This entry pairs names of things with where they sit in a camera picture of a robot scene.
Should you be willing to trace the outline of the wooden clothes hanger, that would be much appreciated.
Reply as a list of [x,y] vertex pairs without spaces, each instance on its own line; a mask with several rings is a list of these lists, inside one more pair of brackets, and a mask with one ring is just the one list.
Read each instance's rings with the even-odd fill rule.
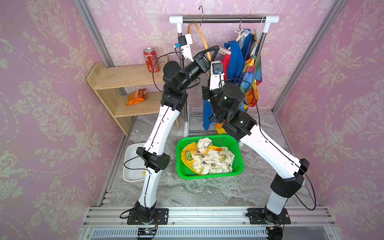
[[205,36],[204,36],[204,34],[203,34],[203,32],[202,32],[202,27],[201,27],[201,23],[202,23],[202,21],[203,21],[203,19],[204,19],[204,9],[203,9],[203,6],[200,5],[200,6],[198,7],[198,10],[201,10],[201,12],[202,12],[202,19],[201,19],[201,21],[200,21],[200,23],[199,23],[199,26],[198,26],[196,23],[192,23],[192,24],[189,24],[189,25],[188,25],[188,34],[191,34],[191,33],[192,33],[192,26],[194,26],[194,27],[197,29],[197,31],[198,31],[198,33],[199,33],[199,35],[200,35],[200,37],[201,37],[201,40],[202,40],[202,42],[203,42],[203,45],[204,45],[205,49],[207,50],[207,49],[208,49],[208,44],[207,44],[207,41],[206,41],[206,39],[205,39]]
[[241,28],[243,18],[244,18],[244,16],[241,18],[240,23],[239,23],[238,37],[236,38],[236,41],[237,41],[237,42],[238,42],[238,41],[242,38],[242,36],[243,36],[243,31],[242,31],[242,28]]

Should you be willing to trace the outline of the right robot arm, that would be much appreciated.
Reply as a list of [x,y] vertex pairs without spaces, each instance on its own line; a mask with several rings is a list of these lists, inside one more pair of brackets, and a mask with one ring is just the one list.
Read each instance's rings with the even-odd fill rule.
[[282,224],[285,205],[302,187],[309,161],[289,154],[262,130],[260,123],[240,110],[246,96],[238,85],[227,83],[215,89],[204,87],[202,94],[203,100],[212,106],[211,119],[222,124],[228,135],[257,152],[276,171],[263,216],[268,223]]

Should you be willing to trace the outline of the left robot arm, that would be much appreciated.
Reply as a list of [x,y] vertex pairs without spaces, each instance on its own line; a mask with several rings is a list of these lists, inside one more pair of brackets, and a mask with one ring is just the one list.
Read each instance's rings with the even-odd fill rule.
[[156,216],[157,190],[163,170],[169,165],[171,157],[164,153],[166,140],[172,125],[184,107],[188,94],[187,88],[201,74],[207,73],[211,62],[219,53],[219,46],[214,46],[197,53],[191,63],[182,68],[177,62],[164,65],[165,83],[161,107],[151,135],[143,147],[137,148],[137,155],[145,162],[146,172],[143,190],[135,206],[120,215],[129,225],[158,224]]

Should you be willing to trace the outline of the blue red white jacket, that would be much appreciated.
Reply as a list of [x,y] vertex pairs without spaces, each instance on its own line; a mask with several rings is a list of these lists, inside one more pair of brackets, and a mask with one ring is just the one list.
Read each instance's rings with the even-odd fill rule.
[[[243,70],[244,57],[242,49],[237,41],[229,41],[225,43],[225,48],[231,51],[230,55],[226,55],[222,60],[224,67],[224,79],[234,81],[234,79],[239,79],[238,76]],[[203,109],[203,128],[205,131],[208,131],[210,125],[213,121],[209,120],[209,117],[213,115],[213,110],[211,104],[208,100],[204,100],[204,109]]]

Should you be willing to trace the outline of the pink clothespin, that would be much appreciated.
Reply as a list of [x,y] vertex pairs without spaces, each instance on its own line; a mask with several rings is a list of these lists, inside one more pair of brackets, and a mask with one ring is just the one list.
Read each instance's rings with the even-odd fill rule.
[[225,48],[219,48],[219,54],[222,54],[222,55],[231,55],[232,52],[230,50],[227,50]]

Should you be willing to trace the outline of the yellow white dinosaur jacket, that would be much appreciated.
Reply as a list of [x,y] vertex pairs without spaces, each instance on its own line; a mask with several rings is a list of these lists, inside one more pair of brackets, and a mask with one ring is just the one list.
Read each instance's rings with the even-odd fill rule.
[[209,138],[188,144],[180,154],[182,162],[198,175],[226,174],[233,171],[235,155],[227,147],[217,147]]

